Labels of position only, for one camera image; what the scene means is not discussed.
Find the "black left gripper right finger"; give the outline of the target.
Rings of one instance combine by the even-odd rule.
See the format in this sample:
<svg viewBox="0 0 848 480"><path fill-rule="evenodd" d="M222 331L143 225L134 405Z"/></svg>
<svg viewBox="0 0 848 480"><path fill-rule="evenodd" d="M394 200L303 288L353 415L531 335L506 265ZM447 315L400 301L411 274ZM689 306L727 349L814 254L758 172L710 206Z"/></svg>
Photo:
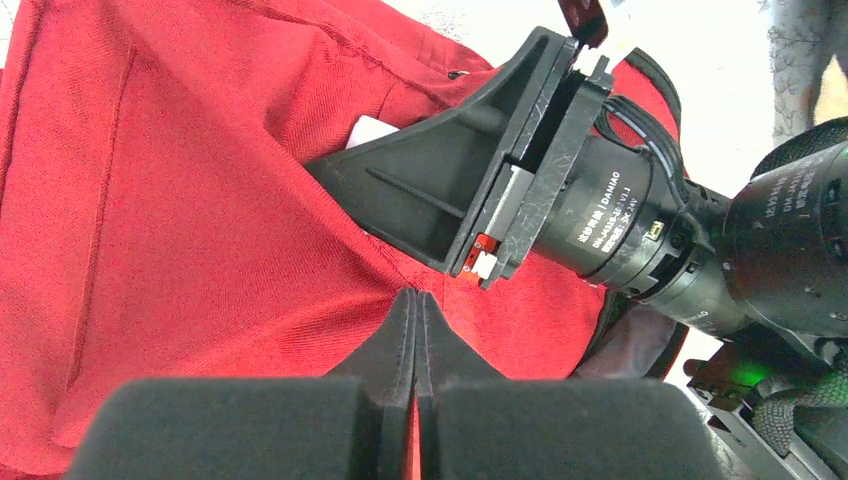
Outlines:
<svg viewBox="0 0 848 480"><path fill-rule="evenodd" d="M424 479L718 479L692 402L638 380L510 380L415 306L415 393Z"/></svg>

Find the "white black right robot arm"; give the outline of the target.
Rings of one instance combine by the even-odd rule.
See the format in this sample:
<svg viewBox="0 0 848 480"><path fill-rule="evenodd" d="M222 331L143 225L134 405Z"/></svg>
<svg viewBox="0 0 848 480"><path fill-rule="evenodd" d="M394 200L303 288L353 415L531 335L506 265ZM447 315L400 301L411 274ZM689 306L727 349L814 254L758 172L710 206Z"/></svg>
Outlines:
<svg viewBox="0 0 848 480"><path fill-rule="evenodd" d="M459 106L308 165L366 232L489 288L531 253L721 341L691 388L772 478L847 475L847 122L726 198L613 90L600 20L537 28Z"/></svg>

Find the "red student backpack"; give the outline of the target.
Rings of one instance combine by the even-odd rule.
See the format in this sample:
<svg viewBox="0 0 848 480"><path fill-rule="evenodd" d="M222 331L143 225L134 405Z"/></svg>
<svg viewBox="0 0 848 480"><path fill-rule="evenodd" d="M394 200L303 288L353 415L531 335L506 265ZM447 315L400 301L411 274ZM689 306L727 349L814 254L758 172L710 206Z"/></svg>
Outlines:
<svg viewBox="0 0 848 480"><path fill-rule="evenodd" d="M305 170L494 76L381 1L24 1L1 70L1 475L58 479L153 376L319 376L432 293L501 373L561 379L612 293L531 255L490 290L360 230Z"/></svg>

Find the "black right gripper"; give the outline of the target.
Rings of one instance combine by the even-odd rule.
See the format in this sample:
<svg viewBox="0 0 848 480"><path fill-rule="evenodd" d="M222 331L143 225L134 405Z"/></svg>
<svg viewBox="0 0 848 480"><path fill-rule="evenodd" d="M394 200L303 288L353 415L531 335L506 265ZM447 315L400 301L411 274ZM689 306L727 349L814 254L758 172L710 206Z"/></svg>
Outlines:
<svg viewBox="0 0 848 480"><path fill-rule="evenodd" d="M591 133L612 78L575 73L573 38L535 28L460 105L307 164L363 230L490 287L537 253L671 318L732 315L711 230L724 201L653 141Z"/></svg>

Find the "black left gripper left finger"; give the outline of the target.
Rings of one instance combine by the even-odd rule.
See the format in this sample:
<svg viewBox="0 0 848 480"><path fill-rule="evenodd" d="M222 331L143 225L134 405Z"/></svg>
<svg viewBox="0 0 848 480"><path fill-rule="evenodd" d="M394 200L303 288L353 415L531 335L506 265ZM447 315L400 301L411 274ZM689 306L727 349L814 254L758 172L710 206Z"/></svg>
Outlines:
<svg viewBox="0 0 848 480"><path fill-rule="evenodd" d="M415 290L318 377L147 378L98 411L71 479L408 479Z"/></svg>

